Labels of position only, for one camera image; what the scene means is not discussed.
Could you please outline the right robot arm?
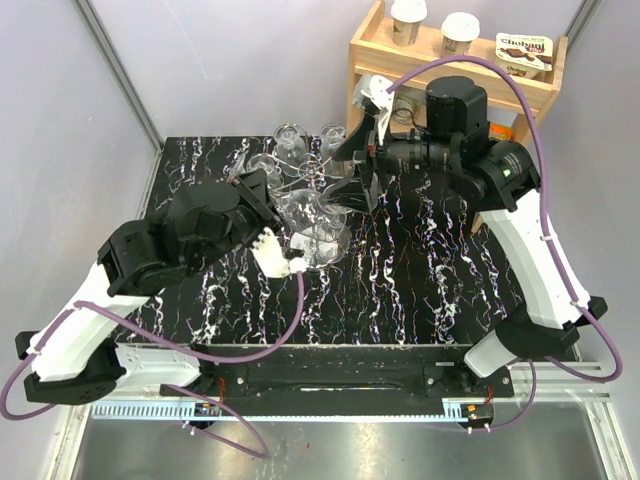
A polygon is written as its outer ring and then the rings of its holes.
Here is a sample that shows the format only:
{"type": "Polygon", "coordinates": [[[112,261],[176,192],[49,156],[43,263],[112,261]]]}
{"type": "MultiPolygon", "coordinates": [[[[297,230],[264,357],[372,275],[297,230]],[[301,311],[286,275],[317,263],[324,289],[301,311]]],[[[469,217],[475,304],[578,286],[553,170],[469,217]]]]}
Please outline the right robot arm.
{"type": "Polygon", "coordinates": [[[449,187],[477,208],[499,241],[518,279],[524,302],[507,320],[477,342],[456,369],[455,384],[476,396],[491,375],[519,358],[561,355],[578,340],[579,327],[608,310],[604,298],[579,283],[562,250],[551,252],[550,221],[540,219],[540,176],[527,149],[489,136],[487,94],[463,76],[440,77],[426,87],[427,125],[404,135],[388,130],[394,96],[390,80],[364,75],[353,102],[362,110],[359,125],[336,150],[337,162],[352,161],[351,177],[330,187],[327,202],[361,213],[378,205],[390,175],[442,173],[449,187]]]}

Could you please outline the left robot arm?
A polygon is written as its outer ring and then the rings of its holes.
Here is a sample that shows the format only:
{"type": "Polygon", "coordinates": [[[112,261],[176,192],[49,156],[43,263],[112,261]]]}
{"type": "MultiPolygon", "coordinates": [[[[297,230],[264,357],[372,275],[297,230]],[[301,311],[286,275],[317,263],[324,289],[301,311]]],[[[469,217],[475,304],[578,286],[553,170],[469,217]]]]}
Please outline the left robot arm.
{"type": "Polygon", "coordinates": [[[200,274],[228,253],[249,249],[268,278],[290,274],[276,237],[281,219],[264,170],[228,181],[208,179],[179,188],[156,212],[124,223],[98,250],[97,260],[53,333],[20,333],[21,357],[36,354],[24,380],[28,401],[82,405],[116,389],[176,384],[195,395],[216,386],[217,372],[194,357],[163,348],[115,343],[116,324],[78,301],[125,317],[149,298],[200,274]]]}

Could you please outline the clear wine glass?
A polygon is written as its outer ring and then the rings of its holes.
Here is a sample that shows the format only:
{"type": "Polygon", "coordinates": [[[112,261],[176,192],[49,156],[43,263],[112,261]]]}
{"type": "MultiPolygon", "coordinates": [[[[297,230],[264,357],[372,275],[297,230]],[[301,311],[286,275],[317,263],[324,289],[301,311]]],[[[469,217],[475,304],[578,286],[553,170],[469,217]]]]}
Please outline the clear wine glass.
{"type": "Polygon", "coordinates": [[[278,209],[290,231],[290,248],[304,253],[310,269],[325,268],[345,255],[351,240],[346,214],[326,204],[318,192],[290,191],[279,199],[278,209]]]}

